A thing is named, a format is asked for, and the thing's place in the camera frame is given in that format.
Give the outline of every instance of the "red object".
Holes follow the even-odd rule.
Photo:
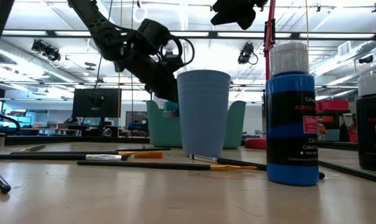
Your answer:
[[[321,102],[321,110],[349,110],[348,101],[346,100],[326,100]]]
[[[356,134],[350,134],[349,135],[349,142],[357,142],[357,135]]]
[[[316,102],[316,110],[322,111],[323,110],[323,104],[322,102]]]
[[[244,147],[248,149],[267,149],[267,139],[246,139],[244,141]]]
[[[330,122],[334,122],[333,116],[321,116],[319,118],[319,123],[330,123]]]
[[[272,44],[272,20],[275,17],[275,6],[276,0],[270,0],[269,6],[269,16],[268,16],[268,27],[267,27],[267,36],[265,37],[265,48],[264,48],[264,55],[265,55],[265,71],[266,71],[266,80],[270,78],[270,59],[269,59],[269,52],[273,48]]]

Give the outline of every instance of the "black paint bottle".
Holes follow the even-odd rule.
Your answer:
[[[359,164],[362,169],[376,171],[376,74],[358,78],[359,99],[356,100]]]

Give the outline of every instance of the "person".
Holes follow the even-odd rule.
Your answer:
[[[77,122],[77,118],[72,115],[63,124],[76,124]]]

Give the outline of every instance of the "blue paint bottle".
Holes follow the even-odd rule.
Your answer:
[[[272,77],[266,85],[268,178],[281,184],[316,185],[316,100],[306,45],[275,47],[271,63]]]

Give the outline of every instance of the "white bottle cap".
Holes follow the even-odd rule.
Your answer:
[[[302,43],[280,44],[270,51],[271,76],[285,72],[308,74],[308,48]]]
[[[359,96],[376,94],[376,73],[362,75],[357,81],[359,86]]]

